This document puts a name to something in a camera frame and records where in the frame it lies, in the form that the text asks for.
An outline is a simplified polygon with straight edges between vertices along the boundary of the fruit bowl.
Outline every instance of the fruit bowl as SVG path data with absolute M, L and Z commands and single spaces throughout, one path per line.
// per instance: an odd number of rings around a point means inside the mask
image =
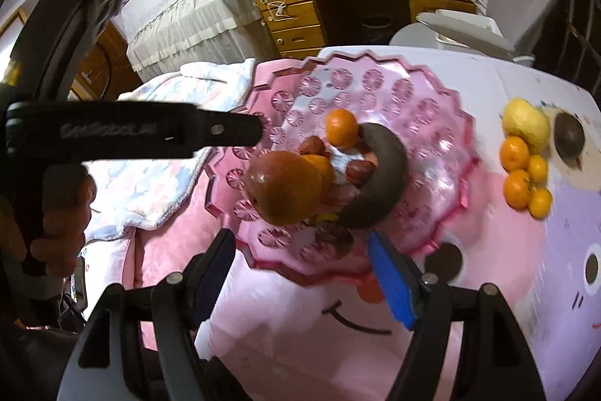
M 220 150 L 208 166 L 213 185 L 207 208 L 236 233 L 249 265 L 277 271 L 303 286 L 333 278 L 359 284 L 371 272 L 365 250 L 369 230 L 351 231 L 328 222 L 313 227 L 307 221 L 275 227 L 260 218 L 243 191 L 250 159 L 272 150 L 294 151 L 312 135 L 325 141 L 325 117 L 336 108 L 348 109 L 359 123 L 386 126 L 409 156 L 408 188 L 393 212 L 373 228 L 386 232 L 401 252 L 435 250 L 442 223 L 468 205 L 467 176 L 478 161 L 474 120 L 461 110 L 459 94 L 444 88 L 427 67 L 411 67 L 402 58 L 379 59 L 371 52 L 309 58 L 274 76 L 270 90 L 252 106 L 264 123 L 259 145 Z M 345 166 L 349 159 L 361 158 L 358 152 L 341 155 L 327 147 L 342 176 L 340 162 Z M 352 186 L 340 177 L 336 195 L 351 195 Z

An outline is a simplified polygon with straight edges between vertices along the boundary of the bolt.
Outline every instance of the bolt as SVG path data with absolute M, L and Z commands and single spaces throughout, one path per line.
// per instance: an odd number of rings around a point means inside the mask
M 167 284 L 171 284 L 172 286 L 181 283 L 182 280 L 184 280 L 184 275 L 181 272 L 171 272 L 167 276 Z
M 421 277 L 421 280 L 424 281 L 424 283 L 428 286 L 432 286 L 433 284 L 436 284 L 438 282 L 438 275 L 432 274 L 432 272 L 426 272 Z
M 482 287 L 482 290 L 485 292 L 486 295 L 489 296 L 496 296 L 499 292 L 499 288 L 495 286 L 495 284 L 485 284 Z
M 225 128 L 223 127 L 222 124 L 214 124 L 213 126 L 211 126 L 211 134 L 212 135 L 221 135 L 224 130 L 225 130 Z

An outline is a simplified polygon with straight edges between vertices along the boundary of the gray chair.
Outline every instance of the gray chair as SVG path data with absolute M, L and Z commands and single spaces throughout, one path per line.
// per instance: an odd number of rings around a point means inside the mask
M 433 13 L 421 13 L 418 23 L 397 32 L 390 46 L 439 48 L 482 53 L 490 57 L 531 65 L 534 45 L 539 39 L 543 21 L 557 0 L 470 0 L 481 15 L 494 19 L 502 36 L 462 20 Z M 436 33 L 466 45 L 443 44 Z

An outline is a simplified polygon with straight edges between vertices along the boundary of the floral blanket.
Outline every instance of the floral blanket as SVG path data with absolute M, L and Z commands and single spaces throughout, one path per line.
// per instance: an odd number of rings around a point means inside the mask
M 121 101 L 193 103 L 212 111 L 241 106 L 252 88 L 254 59 L 243 64 L 196 62 L 122 94 Z M 98 187 L 86 241 L 122 238 L 130 227 L 155 230 L 185 201 L 210 148 L 187 160 L 98 160 L 87 164 Z

